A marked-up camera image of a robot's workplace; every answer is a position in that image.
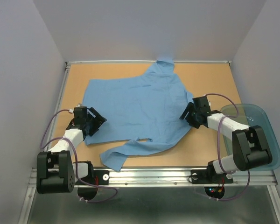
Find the blue long sleeve shirt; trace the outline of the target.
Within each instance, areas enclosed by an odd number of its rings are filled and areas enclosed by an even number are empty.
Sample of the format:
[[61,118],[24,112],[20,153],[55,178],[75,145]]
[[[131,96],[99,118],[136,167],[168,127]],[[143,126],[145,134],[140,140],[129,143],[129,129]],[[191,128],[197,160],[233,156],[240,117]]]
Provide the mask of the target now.
[[115,171],[129,156],[166,151],[190,130],[180,117],[192,98],[174,73],[172,60],[158,60],[136,77],[92,79],[82,103],[97,110],[106,122],[85,144],[124,141],[100,155],[102,164]]

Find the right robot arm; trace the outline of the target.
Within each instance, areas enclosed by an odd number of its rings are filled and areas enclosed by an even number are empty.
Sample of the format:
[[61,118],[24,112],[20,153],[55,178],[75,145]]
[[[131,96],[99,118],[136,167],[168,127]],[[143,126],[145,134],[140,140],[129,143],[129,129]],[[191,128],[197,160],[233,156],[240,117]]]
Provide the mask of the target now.
[[214,184],[221,181],[232,183],[232,177],[227,175],[264,166],[273,161],[263,128],[244,125],[232,118],[218,110],[212,110],[207,96],[194,98],[180,116],[180,119],[186,120],[191,127],[198,129],[205,126],[216,130],[217,136],[223,135],[232,142],[231,155],[219,156],[217,160],[210,161],[206,168],[191,173],[190,181],[193,184]]

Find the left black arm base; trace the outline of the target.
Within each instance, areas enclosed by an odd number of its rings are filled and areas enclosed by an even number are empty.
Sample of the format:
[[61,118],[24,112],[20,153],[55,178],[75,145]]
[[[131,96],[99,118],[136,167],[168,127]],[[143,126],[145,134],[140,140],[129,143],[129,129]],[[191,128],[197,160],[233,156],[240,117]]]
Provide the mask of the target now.
[[109,171],[94,170],[94,171],[78,171],[78,176],[82,180],[77,180],[73,193],[77,194],[79,201],[85,203],[101,203],[108,199],[109,191],[98,186],[109,185]]

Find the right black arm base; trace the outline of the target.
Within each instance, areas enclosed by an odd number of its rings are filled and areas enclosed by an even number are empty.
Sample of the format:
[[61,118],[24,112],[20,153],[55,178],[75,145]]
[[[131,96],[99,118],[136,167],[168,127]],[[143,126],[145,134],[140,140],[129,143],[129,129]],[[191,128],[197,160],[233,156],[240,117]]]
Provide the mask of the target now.
[[191,171],[188,181],[192,184],[206,184],[204,190],[208,197],[222,199],[225,184],[233,183],[233,178],[229,179],[226,174],[217,174],[207,169],[196,169]]

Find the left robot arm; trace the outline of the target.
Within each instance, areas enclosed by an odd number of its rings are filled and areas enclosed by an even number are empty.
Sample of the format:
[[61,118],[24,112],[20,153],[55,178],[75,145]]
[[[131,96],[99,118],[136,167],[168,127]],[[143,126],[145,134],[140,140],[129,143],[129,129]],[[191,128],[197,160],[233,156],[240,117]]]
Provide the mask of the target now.
[[43,144],[37,155],[36,189],[39,194],[70,193],[77,181],[77,162],[73,163],[71,156],[77,159],[76,147],[86,137],[93,136],[107,121],[93,107],[77,106],[73,109],[62,109],[53,115],[55,118],[61,112],[73,114],[73,118],[65,129],[62,137],[56,137]]

